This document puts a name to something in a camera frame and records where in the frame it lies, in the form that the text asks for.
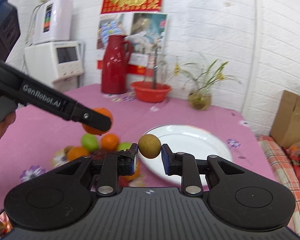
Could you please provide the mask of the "wall calendar poster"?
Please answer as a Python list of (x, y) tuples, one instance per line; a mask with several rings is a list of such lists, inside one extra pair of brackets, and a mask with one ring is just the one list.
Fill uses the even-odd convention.
[(163, 0), (103, 0), (97, 32), (97, 68), (111, 35), (123, 35), (132, 43), (128, 73), (144, 75), (148, 58), (164, 49), (168, 15)]

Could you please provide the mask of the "brown cardboard box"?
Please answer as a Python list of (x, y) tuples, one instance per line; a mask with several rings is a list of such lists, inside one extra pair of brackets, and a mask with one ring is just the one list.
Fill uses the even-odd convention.
[(300, 142), (300, 96), (285, 90), (270, 130), (275, 142), (289, 148)]

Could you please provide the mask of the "white water purifier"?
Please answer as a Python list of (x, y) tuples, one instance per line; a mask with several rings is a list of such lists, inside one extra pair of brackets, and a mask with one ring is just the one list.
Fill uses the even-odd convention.
[(70, 40), (72, 0), (50, 0), (38, 9), (33, 44)]

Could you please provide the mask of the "green fruit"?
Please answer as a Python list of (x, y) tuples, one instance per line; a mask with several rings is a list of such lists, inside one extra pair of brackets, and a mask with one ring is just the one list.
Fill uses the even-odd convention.
[(125, 151), (125, 150), (128, 150), (130, 149), (132, 143), (131, 142), (121, 142), (118, 144), (117, 146), (117, 151)]
[(89, 133), (83, 135), (81, 138), (81, 145), (89, 152), (95, 152), (99, 149), (97, 137)]

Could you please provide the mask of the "red plastic basket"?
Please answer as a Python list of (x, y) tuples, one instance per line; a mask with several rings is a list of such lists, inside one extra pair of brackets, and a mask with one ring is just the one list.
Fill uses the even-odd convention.
[(137, 99), (151, 103), (163, 102), (172, 90), (171, 86), (161, 83), (157, 83), (156, 88), (152, 88), (152, 83), (147, 81), (135, 81), (130, 86), (134, 89)]

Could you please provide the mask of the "white oval plate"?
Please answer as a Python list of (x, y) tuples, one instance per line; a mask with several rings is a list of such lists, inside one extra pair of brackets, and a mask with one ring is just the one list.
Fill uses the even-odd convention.
[[(173, 153), (185, 152), (196, 159), (207, 159), (208, 155), (217, 155), (228, 161), (234, 158), (228, 146), (214, 134), (194, 126), (164, 125), (147, 131), (155, 135), (161, 144), (168, 144)], [(181, 185), (180, 176), (165, 174), (161, 156), (147, 159), (139, 155), (139, 160), (156, 176), (173, 185)]]

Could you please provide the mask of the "glass vase with plant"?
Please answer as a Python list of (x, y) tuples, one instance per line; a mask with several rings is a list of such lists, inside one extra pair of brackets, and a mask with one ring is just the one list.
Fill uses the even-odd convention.
[(206, 57), (199, 55), (199, 61), (182, 63), (175, 57), (174, 67), (168, 76), (168, 84), (183, 93), (190, 107), (206, 110), (212, 105), (212, 89), (225, 81), (241, 84), (241, 80), (225, 72), (229, 61), (215, 59), (208, 62)]

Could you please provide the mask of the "mandarin with stem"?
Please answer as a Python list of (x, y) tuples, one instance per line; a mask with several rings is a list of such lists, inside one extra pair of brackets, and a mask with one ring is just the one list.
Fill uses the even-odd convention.
[(119, 143), (119, 137), (112, 133), (108, 133), (101, 138), (101, 147), (108, 152), (115, 151)]

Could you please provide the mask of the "brown longan fruit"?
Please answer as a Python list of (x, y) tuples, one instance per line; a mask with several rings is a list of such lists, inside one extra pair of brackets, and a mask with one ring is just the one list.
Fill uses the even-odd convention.
[(60, 167), (68, 162), (67, 153), (73, 148), (73, 146), (66, 146), (65, 148), (57, 151), (52, 159), (53, 167)]

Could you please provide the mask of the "white water dispenser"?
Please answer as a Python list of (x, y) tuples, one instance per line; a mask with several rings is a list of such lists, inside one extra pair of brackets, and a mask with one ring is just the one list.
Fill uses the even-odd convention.
[(25, 48), (27, 73), (34, 79), (60, 92), (76, 89), (84, 74), (84, 43), (60, 41)]

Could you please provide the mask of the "red thermos jug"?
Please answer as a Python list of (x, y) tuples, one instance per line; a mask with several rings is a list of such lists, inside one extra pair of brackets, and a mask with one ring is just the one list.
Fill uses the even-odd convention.
[(133, 47), (126, 37), (126, 35), (109, 36), (102, 60), (102, 93), (123, 94), (127, 91), (127, 70)]

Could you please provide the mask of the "clear glass pitcher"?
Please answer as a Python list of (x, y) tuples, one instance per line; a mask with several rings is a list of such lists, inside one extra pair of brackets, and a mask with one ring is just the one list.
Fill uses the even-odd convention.
[(146, 87), (159, 89), (160, 84), (166, 82), (165, 55), (161, 52), (161, 46), (155, 43), (148, 53), (148, 62), (144, 76)]

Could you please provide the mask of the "small yellow-brown longan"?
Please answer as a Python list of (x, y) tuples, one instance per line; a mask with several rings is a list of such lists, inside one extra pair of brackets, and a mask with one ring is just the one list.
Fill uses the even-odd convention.
[(161, 142), (155, 135), (145, 134), (139, 139), (138, 148), (145, 158), (154, 159), (160, 154)]

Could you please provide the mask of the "large orange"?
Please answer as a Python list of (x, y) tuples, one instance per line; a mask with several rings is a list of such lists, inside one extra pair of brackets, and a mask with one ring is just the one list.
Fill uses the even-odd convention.
[(82, 146), (75, 146), (70, 148), (66, 153), (66, 158), (68, 161), (73, 161), (80, 157), (89, 156), (90, 152)]

